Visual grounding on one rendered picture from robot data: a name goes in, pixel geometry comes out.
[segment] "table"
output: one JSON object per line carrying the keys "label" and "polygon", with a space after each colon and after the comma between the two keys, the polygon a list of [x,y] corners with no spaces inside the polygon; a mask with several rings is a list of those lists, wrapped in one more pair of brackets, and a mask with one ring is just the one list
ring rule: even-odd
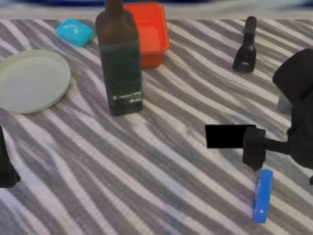
{"label": "table", "polygon": [[75,48],[54,35],[56,20],[1,20],[1,59],[26,49],[66,58],[68,94],[40,113],[0,111],[8,153],[22,181],[0,189],[4,235],[310,235],[312,172],[268,153],[274,171],[269,218],[252,221],[258,175],[241,150],[207,149],[205,124],[257,124],[285,138],[271,78],[313,45],[313,22],[258,22],[256,70],[231,69],[241,20],[170,20],[171,50],[143,71],[144,110],[109,115],[97,41]]}

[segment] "dark green bottle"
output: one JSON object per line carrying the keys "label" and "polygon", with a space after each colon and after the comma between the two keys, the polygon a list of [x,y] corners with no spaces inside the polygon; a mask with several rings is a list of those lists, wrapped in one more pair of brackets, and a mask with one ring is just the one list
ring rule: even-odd
{"label": "dark green bottle", "polygon": [[123,0],[105,0],[105,11],[95,22],[96,34],[113,116],[140,112],[143,108],[139,34]]}

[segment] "brush handle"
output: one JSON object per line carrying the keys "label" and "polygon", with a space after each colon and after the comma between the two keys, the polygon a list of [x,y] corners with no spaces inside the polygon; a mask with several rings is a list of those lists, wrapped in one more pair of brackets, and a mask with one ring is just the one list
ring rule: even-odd
{"label": "brush handle", "polygon": [[244,34],[251,33],[255,35],[256,28],[256,18],[254,16],[249,16],[246,20]]}

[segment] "zebra stripe pattern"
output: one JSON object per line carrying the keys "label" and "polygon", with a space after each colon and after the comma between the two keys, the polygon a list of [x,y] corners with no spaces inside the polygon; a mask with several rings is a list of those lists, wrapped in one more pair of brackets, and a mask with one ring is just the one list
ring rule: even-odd
{"label": "zebra stripe pattern", "polygon": [[[92,21],[83,21],[93,26]],[[284,140],[271,78],[313,45],[313,21],[259,21],[253,74],[231,69],[245,21],[168,21],[171,50],[143,70],[144,110],[111,117],[97,40],[58,39],[56,20],[0,20],[1,59],[46,49],[72,71],[67,95],[43,112],[0,110],[11,161],[22,181],[0,189],[3,235],[310,235],[312,172],[268,153],[274,171],[268,221],[252,221],[258,175],[241,150],[207,149],[206,124],[257,124]]]}

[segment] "black brush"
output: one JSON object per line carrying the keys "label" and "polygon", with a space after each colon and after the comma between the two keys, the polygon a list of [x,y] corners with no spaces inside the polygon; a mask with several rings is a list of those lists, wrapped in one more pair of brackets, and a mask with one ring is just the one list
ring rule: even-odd
{"label": "black brush", "polygon": [[244,43],[239,48],[233,69],[237,72],[253,72],[256,60],[256,49],[254,46],[256,18],[249,16],[244,28]]}

